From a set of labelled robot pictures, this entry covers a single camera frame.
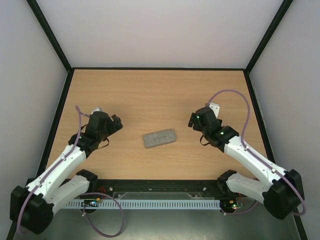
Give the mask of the grey glasses case green lining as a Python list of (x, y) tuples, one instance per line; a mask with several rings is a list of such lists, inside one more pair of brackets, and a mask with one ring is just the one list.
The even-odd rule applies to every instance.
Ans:
[(174, 129), (165, 129), (142, 136), (143, 144), (146, 149), (155, 148), (176, 142), (177, 136)]

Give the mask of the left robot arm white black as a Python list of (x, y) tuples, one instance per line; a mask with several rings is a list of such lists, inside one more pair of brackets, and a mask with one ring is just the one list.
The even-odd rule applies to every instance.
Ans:
[(88, 123), (79, 125), (61, 155), (40, 176), (25, 187), (17, 186), (10, 195), (9, 217), (21, 227), (40, 234), (52, 222), (55, 214), (72, 199), (97, 189), (98, 177), (88, 170), (79, 171), (71, 180), (69, 174), (83, 163), (100, 143), (123, 128), (121, 119), (95, 109)]

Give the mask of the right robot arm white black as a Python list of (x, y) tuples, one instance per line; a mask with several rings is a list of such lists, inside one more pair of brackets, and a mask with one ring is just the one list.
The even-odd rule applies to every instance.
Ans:
[(283, 220), (305, 199), (301, 175), (271, 162), (250, 145), (232, 127), (222, 125), (212, 106), (193, 112), (188, 127), (201, 132), (201, 139), (246, 167), (255, 179), (228, 170), (218, 178), (218, 191), (229, 196), (239, 193), (262, 203), (276, 219)]

